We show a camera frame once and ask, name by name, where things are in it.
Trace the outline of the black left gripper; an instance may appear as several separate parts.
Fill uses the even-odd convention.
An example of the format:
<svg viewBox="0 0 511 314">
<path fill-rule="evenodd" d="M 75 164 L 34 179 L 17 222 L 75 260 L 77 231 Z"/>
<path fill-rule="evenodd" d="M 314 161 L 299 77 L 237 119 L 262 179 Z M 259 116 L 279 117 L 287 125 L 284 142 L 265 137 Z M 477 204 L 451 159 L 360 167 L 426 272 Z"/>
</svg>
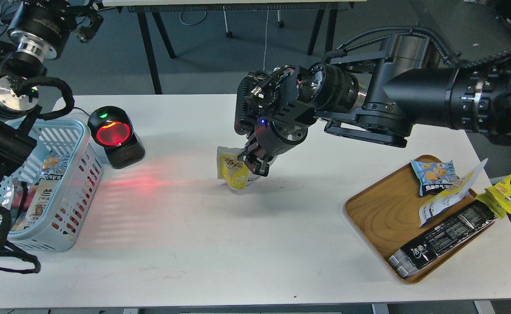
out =
<svg viewBox="0 0 511 314">
<path fill-rule="evenodd" d="M 67 0 L 24 0 L 7 30 L 16 52 L 37 60 L 58 59 L 71 33 L 87 43 L 103 24 L 94 16 L 94 1 L 71 5 Z"/>
</svg>

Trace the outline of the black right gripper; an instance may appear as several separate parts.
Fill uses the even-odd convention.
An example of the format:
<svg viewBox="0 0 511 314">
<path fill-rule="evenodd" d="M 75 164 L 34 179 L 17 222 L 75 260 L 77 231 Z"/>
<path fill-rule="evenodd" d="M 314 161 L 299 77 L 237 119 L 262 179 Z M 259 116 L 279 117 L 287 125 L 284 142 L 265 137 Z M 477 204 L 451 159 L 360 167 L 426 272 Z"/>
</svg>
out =
<svg viewBox="0 0 511 314">
<path fill-rule="evenodd" d="M 247 143 L 237 160 L 267 177 L 275 156 L 305 140 L 316 112 L 326 107 L 325 66 L 283 66 L 273 73 L 250 72 L 241 80 L 234 129 Z"/>
</svg>

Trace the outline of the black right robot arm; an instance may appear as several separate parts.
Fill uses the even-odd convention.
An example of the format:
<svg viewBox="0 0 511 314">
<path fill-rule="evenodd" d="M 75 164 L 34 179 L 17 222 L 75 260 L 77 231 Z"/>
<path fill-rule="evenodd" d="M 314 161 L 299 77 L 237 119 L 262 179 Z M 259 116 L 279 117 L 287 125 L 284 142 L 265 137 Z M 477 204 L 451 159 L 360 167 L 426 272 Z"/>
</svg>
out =
<svg viewBox="0 0 511 314">
<path fill-rule="evenodd" d="M 304 68 L 249 73 L 239 85 L 237 158 L 267 176 L 318 119 L 326 133 L 404 148 L 415 124 L 480 133 L 511 146 L 511 48 L 466 61 L 430 28 L 381 27 L 359 34 Z"/>
</svg>

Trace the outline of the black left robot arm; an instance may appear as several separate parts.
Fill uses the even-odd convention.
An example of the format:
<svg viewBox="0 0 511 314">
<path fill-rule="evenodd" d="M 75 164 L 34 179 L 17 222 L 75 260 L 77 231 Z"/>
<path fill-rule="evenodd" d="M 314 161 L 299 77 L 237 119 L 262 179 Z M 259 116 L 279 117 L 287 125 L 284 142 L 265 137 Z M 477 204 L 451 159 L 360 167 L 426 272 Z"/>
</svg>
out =
<svg viewBox="0 0 511 314">
<path fill-rule="evenodd" d="M 71 88 L 44 66 L 71 33 L 87 42 L 102 22 L 93 1 L 23 0 L 0 41 L 0 258 L 30 263 L 22 274 L 41 268 L 27 249 L 74 245 L 103 175 L 89 128 L 67 118 Z"/>
</svg>

